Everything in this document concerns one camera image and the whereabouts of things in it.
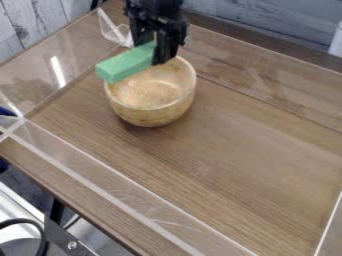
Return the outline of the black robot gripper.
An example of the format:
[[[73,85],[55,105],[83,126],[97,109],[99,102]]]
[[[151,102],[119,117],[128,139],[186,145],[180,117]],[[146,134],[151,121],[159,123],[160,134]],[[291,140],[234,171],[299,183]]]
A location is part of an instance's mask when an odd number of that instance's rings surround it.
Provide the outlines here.
[[[152,64],[168,62],[184,44],[187,18],[182,11],[184,0],[124,0],[124,15],[130,19],[134,45],[154,40]]]

